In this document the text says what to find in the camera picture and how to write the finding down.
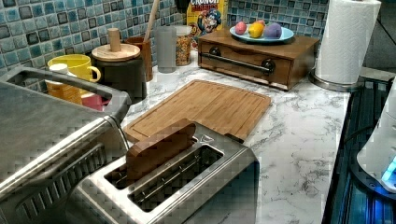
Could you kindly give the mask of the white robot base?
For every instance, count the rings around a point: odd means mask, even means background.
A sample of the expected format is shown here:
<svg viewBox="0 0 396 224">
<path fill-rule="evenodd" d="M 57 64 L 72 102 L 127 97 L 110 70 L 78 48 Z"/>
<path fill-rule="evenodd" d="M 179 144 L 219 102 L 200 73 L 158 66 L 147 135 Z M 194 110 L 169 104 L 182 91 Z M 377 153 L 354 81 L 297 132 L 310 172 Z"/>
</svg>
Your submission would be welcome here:
<svg viewBox="0 0 396 224">
<path fill-rule="evenodd" d="M 395 79 L 369 140 L 357 153 L 355 176 L 369 190 L 395 199 L 396 99 Z"/>
</svg>

